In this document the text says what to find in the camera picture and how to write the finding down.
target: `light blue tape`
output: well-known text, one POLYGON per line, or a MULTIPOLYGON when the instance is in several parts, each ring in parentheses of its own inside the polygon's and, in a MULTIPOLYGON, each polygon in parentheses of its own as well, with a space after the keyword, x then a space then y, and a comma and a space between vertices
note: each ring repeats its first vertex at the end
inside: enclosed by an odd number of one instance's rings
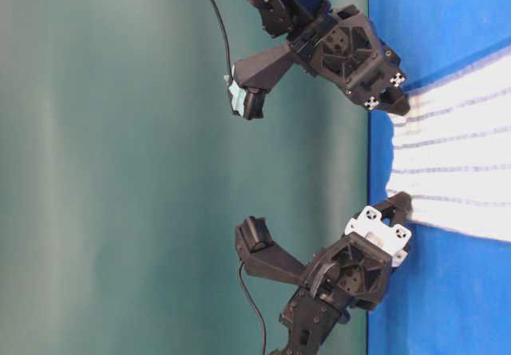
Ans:
MULTIPOLYGON (((232 76, 234 76, 234 65, 232 66, 232 76)), ((224 80, 229 83, 229 76, 224 76, 224 80)), ((236 110, 240 116, 243 117, 245 113, 245 97, 247 96, 247 91, 238 86, 236 80, 232 80, 231 86, 229 86, 229 92, 232 94, 231 106, 232 110, 236 110)))

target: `striped towel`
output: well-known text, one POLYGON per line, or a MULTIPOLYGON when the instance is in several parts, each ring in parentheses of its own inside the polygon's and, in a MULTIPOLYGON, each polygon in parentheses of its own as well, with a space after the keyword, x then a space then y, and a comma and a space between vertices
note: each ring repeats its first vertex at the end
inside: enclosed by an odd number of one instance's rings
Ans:
POLYGON ((387 192, 412 220, 511 241, 511 49, 410 94, 394 124, 387 192))

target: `black cable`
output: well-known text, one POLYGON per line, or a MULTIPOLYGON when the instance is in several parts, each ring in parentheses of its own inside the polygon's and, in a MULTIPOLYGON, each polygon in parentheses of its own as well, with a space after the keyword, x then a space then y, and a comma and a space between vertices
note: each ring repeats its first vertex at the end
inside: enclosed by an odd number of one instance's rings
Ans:
POLYGON ((232 71, 231 71, 231 50, 229 48, 229 40, 227 37, 227 31, 225 30, 224 21, 222 20, 222 16, 220 15, 220 11, 218 10, 218 6, 216 5, 215 0, 209 0, 211 2, 211 5, 215 11, 216 18, 218 19, 218 23, 220 24, 220 30, 222 31, 222 36, 224 37, 224 44, 225 44, 225 60, 227 62, 227 72, 228 76, 233 80, 232 77, 232 71))
POLYGON ((250 296, 250 293, 248 292, 247 287, 245 286, 245 282, 243 282, 243 277, 241 275, 242 269, 245 266, 243 262, 241 262, 240 268, 238 269, 238 281, 240 281, 241 288, 243 289, 243 292, 245 293, 245 296, 248 299, 248 302, 250 303, 250 306, 252 306, 252 309, 254 309, 255 314, 257 315, 257 318, 259 319, 259 323, 261 324, 261 330, 263 331, 263 355, 266 355, 266 324, 264 323, 264 318, 259 309, 256 306, 256 303, 250 296))

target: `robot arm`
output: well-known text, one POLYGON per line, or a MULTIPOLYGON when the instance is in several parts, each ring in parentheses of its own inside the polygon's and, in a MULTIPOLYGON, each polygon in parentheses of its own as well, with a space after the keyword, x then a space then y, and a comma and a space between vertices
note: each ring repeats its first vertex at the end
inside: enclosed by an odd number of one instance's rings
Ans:
POLYGON ((279 318, 289 329, 288 343, 271 355, 316 355, 335 324, 349 322, 348 307, 373 310, 380 303, 407 254, 411 232, 400 222, 410 205, 410 196, 399 193, 365 207, 306 268, 276 246, 264 219, 251 217, 236 228, 236 249, 248 274, 299 286, 279 318))
POLYGON ((404 115, 410 110, 401 90, 406 80, 401 59, 355 6, 331 9, 328 0, 247 1, 259 11, 266 32, 287 37, 284 45, 235 63, 228 83, 234 114, 262 118, 266 95, 294 63, 333 82, 368 111, 404 115))

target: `fabric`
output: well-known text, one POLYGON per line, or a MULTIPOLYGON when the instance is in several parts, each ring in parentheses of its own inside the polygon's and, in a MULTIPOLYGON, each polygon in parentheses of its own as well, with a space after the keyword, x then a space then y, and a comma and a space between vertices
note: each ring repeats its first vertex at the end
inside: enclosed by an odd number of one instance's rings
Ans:
POLYGON ((387 191, 412 195, 413 221, 511 241, 510 71, 504 49, 411 93, 406 116, 390 115, 387 191))
MULTIPOLYGON (((509 0, 370 0, 370 17, 379 37, 402 58, 413 88, 511 43, 509 0)), ((393 132, 385 113, 371 113, 371 203, 386 198, 393 132)), ((408 227, 414 233, 410 254, 369 314, 369 355, 508 353, 509 243, 408 227)))

